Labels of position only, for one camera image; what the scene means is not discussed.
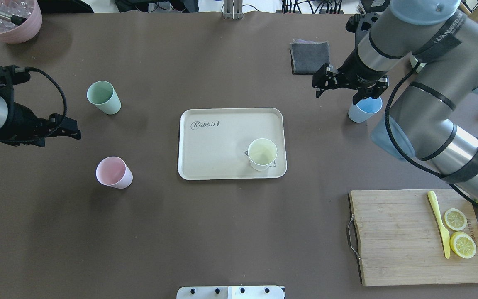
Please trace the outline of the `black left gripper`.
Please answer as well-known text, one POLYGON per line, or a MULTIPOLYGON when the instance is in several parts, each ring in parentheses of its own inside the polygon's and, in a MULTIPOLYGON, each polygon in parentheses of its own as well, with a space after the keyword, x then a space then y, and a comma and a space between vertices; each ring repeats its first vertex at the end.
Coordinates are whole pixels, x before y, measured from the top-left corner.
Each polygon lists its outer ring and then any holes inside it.
POLYGON ((45 146, 45 136, 51 131, 51 137, 70 137, 75 140, 81 139, 81 131, 78 130, 76 120, 64 117, 60 114, 51 114, 48 119, 38 118, 32 110, 20 105, 13 104, 10 112, 11 120, 2 129, 4 144, 45 146))

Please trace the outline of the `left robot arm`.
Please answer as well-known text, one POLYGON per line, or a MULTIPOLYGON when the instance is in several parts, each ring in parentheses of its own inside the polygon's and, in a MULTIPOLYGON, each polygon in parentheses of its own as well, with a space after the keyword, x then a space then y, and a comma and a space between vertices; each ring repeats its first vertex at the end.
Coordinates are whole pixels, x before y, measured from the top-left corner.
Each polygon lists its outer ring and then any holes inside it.
POLYGON ((46 138, 58 136, 81 139, 77 121, 56 113, 42 119, 29 108, 17 103, 8 104, 0 96, 0 143, 44 147, 46 138))

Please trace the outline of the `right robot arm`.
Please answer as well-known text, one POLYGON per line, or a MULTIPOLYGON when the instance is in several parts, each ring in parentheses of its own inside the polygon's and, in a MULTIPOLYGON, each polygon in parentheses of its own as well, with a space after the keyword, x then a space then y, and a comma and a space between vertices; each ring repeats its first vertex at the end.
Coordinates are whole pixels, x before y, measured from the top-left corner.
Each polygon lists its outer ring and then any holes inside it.
POLYGON ((406 55, 424 68, 385 110, 373 141, 393 156, 415 157, 436 176, 478 200, 478 137, 450 121, 469 94, 478 94, 478 23, 459 0, 392 0, 335 71, 313 76, 316 96, 328 89, 357 90, 354 103, 376 98, 381 80, 406 55))

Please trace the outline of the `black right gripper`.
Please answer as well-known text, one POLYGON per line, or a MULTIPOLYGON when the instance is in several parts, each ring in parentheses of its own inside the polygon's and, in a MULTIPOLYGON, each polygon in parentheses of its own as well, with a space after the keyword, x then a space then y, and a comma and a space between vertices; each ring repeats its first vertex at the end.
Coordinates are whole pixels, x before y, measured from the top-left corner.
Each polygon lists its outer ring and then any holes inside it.
POLYGON ((352 52, 343 65, 332 70, 329 63, 323 64, 312 76, 312 87, 319 98, 328 89, 357 89, 353 105, 367 98, 377 99, 387 89, 387 85, 374 85, 387 74, 387 71, 374 70, 362 61, 357 52, 352 52))

